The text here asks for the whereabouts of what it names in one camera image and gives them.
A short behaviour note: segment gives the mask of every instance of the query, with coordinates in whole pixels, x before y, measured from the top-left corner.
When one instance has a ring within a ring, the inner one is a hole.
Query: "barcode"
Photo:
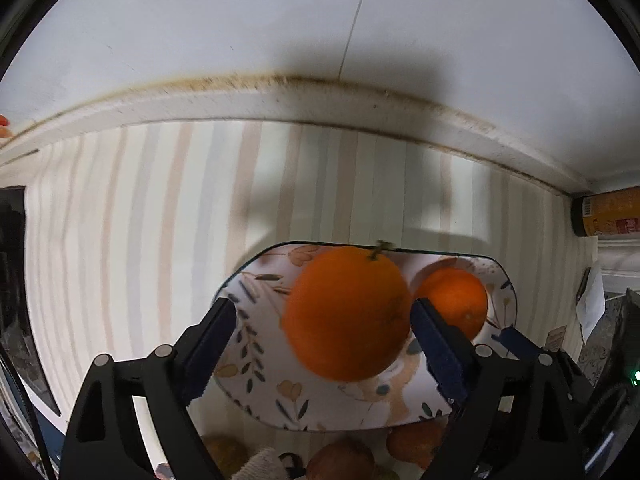
[[[591,216],[591,197],[582,200],[582,216]]]

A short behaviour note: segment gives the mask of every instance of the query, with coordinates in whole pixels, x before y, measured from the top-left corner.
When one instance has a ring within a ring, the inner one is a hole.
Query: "brown tag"
[[[555,328],[546,335],[545,350],[557,352],[562,347],[564,334],[566,333],[566,325]]]

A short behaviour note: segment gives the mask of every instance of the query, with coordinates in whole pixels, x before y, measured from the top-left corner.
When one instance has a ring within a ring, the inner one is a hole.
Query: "plate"
[[[376,377],[355,383],[323,379],[303,367],[280,328],[290,288],[302,269],[336,244],[286,242],[248,261],[223,284],[218,297],[236,305],[238,325],[216,368],[220,388],[261,422],[296,431],[352,431],[389,428],[446,415],[450,408],[427,371],[413,333],[393,364]],[[484,284],[488,313],[473,343],[507,350],[492,335],[515,324],[516,294],[504,269],[486,256],[385,251],[412,292],[430,272],[453,266]]]

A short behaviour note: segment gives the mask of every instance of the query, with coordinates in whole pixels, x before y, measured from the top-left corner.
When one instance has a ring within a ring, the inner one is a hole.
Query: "white wall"
[[[590,180],[640,183],[640,75],[586,0],[359,2],[60,0],[0,82],[0,111],[20,129],[168,78],[340,78],[459,108]]]

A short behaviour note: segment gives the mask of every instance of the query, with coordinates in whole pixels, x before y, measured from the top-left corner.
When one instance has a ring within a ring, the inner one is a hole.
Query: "large orange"
[[[282,328],[306,368],[361,381],[387,368],[409,334],[411,294],[386,256],[352,246],[313,259],[291,289]]]
[[[457,326],[470,340],[484,325],[488,308],[486,289],[466,270],[455,267],[435,270],[420,284],[414,298],[428,298],[442,319]]]

